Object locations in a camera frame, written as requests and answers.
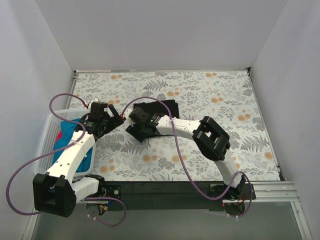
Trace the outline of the black t shirt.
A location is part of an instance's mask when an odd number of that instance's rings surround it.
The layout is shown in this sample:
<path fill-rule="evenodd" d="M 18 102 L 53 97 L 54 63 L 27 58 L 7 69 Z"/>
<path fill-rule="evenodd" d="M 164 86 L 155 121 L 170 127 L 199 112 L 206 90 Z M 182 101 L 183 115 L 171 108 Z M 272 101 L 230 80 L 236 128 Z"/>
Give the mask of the black t shirt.
<path fill-rule="evenodd" d="M 158 101 L 134 103 L 133 104 L 133 109 L 135 107 L 140 107 L 145 112 L 150 113 L 151 115 L 153 115 L 155 113 L 161 113 L 161 114 L 164 114 L 164 116 L 169 116 L 169 112 L 170 112 L 171 116 L 173 118 L 177 118 L 177 119 L 180 118 L 179 106 L 178 106 L 178 103 L 176 103 L 175 100 L 173 100 L 173 99 L 164 100 L 162 103 L 160 103 Z M 169 133 L 169 134 L 160 133 L 160 134 L 161 134 L 161 136 L 170 136 L 170 135 L 172 135 L 171 133 Z"/>

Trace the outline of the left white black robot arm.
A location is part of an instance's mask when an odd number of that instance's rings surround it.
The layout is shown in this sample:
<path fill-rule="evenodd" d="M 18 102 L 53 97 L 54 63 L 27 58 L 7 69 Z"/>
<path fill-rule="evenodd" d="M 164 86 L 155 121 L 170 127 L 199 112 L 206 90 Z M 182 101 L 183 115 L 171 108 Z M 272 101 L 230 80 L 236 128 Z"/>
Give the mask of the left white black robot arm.
<path fill-rule="evenodd" d="M 73 178 L 83 158 L 95 146 L 96 141 L 123 123 L 123 117 L 113 105 L 93 102 L 90 112 L 76 122 L 70 146 L 63 150 L 45 173 L 38 173 L 33 178 L 35 209 L 67 218 L 75 209 L 76 203 L 86 197 L 103 199 L 107 191 L 102 176 L 86 175 L 76 182 L 73 182 Z"/>

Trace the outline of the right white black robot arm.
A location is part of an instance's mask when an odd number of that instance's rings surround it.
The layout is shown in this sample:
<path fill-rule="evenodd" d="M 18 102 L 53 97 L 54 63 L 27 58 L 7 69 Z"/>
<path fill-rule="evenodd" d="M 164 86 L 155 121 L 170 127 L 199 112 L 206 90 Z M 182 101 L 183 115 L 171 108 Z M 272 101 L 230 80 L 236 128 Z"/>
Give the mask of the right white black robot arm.
<path fill-rule="evenodd" d="M 215 163 L 219 170 L 227 195 L 237 199 L 245 192 L 245 177 L 238 172 L 231 159 L 230 136 L 211 117 L 201 120 L 184 120 L 166 113 L 148 113 L 141 107 L 126 109 L 123 116 L 129 126 L 126 131 L 143 142 L 144 139 L 176 136 L 193 140 L 200 153 Z"/>

